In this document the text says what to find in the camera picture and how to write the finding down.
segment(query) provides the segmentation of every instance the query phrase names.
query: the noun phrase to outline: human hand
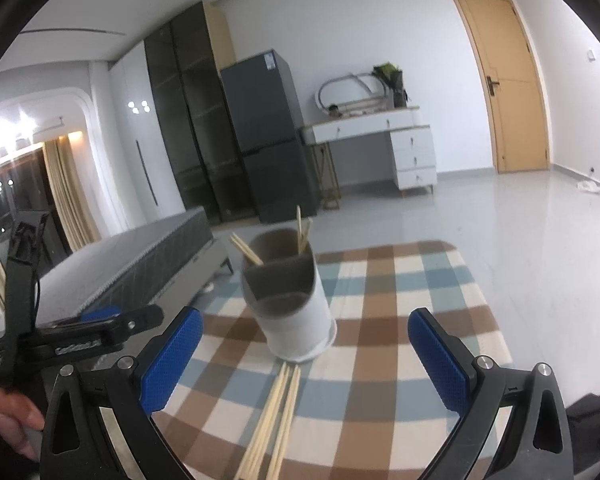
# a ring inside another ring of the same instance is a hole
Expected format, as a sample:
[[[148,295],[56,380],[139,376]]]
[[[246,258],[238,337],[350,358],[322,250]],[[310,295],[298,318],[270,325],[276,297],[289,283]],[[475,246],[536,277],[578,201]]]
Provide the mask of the human hand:
[[[29,397],[0,388],[0,435],[16,452],[38,460],[24,427],[42,431],[45,419]]]

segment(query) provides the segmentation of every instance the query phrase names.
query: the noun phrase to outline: sticker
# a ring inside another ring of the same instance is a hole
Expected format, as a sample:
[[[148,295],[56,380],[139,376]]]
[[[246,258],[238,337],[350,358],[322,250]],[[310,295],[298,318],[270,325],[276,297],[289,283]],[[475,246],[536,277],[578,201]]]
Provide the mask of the sticker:
[[[273,70],[276,67],[276,58],[273,57],[273,52],[267,52],[264,55],[264,62],[267,64],[267,70]]]

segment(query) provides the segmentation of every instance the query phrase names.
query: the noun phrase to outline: gray mattress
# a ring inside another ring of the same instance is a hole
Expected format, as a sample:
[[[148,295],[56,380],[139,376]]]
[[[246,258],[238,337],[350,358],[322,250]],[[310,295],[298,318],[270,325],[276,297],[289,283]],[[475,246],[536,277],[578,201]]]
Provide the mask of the gray mattress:
[[[212,239],[198,207],[83,247],[40,280],[36,323],[144,306]]]

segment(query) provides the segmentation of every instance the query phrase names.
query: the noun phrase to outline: blue gripper pad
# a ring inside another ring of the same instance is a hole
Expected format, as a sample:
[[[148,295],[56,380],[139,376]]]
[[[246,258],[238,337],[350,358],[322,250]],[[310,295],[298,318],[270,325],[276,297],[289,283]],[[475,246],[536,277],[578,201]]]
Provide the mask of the blue gripper pad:
[[[93,312],[87,312],[80,316],[80,321],[100,321],[109,319],[120,314],[120,308],[113,305],[107,305]]]
[[[202,314],[193,309],[142,375],[140,404],[147,415],[162,410],[202,338]]]
[[[446,409],[463,416],[469,407],[468,377],[419,311],[410,314],[407,332]]]

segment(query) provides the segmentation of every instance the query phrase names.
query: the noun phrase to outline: door frame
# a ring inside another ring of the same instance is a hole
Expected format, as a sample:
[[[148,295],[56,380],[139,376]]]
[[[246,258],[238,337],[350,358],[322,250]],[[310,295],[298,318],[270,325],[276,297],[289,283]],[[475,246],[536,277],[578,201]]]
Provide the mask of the door frame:
[[[531,61],[534,66],[534,73],[536,75],[536,85],[538,86],[538,92],[540,94],[540,100],[542,102],[542,117],[544,119],[544,145],[546,150],[546,167],[549,168],[549,160],[550,160],[550,149],[549,149],[549,128],[548,121],[546,116],[546,106],[544,102],[544,91],[542,88],[542,83],[540,81],[540,73],[538,71],[538,62],[536,61],[536,56],[531,49],[531,42],[529,41],[529,36],[526,33],[525,25],[522,23],[520,19],[520,12],[516,9],[516,4],[513,0],[505,0],[511,4],[511,7],[514,9],[514,14],[516,15],[516,19],[520,24],[520,28],[522,29],[522,34],[525,37],[526,44],[529,46],[529,51],[531,54]],[[478,51],[478,46],[475,42],[474,34],[472,33],[471,27],[469,26],[469,21],[467,20],[466,15],[464,14],[464,9],[460,4],[459,0],[454,0],[456,7],[458,8],[458,12],[460,13],[460,17],[462,18],[462,23],[464,23],[464,28],[466,29],[467,36],[469,37],[469,42],[471,43],[471,48],[474,51],[475,63],[478,66],[478,72],[480,73],[480,83],[482,85],[482,92],[484,93],[484,101],[487,107],[487,115],[489,117],[489,130],[491,133],[491,157],[493,160],[493,166],[496,168],[498,173],[505,173],[504,165],[502,163],[502,159],[498,156],[498,139],[496,136],[496,127],[495,122],[493,120],[493,109],[491,107],[491,96],[489,94],[489,89],[487,87],[487,78],[484,73],[484,68],[482,66],[482,61],[480,60],[480,53]]]

